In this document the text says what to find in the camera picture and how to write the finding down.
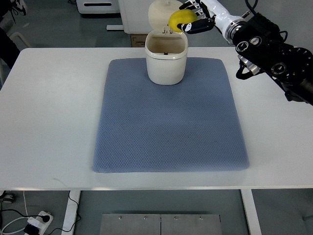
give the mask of yellow ball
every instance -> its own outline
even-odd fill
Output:
[[[187,24],[197,20],[197,15],[189,9],[183,9],[174,12],[169,21],[168,26],[175,32],[182,32],[179,28],[177,28],[178,24]]]

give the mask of white table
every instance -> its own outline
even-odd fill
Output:
[[[108,64],[143,48],[30,48],[0,91],[0,189],[313,188],[313,107],[287,102],[266,75],[235,78],[232,47],[191,47],[225,64],[250,167],[238,172],[95,173]]]

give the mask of blue mat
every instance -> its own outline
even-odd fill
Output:
[[[172,86],[149,79],[145,58],[111,61],[94,171],[230,171],[248,166],[221,60],[188,58],[183,80]]]

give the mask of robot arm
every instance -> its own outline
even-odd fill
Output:
[[[265,72],[285,92],[288,101],[313,105],[312,53],[286,44],[287,32],[254,11],[257,1],[254,6],[245,1],[254,15],[248,21],[245,16],[230,15],[216,0],[189,0],[180,9],[196,9],[200,19],[177,27],[190,34],[216,27],[229,44],[236,46],[240,59],[237,78],[248,79]]]

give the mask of white trash can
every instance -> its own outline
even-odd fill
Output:
[[[145,51],[149,78],[159,85],[179,83],[185,73],[188,39],[167,25],[181,2],[156,0],[149,8],[149,23],[154,29],[146,38]]]

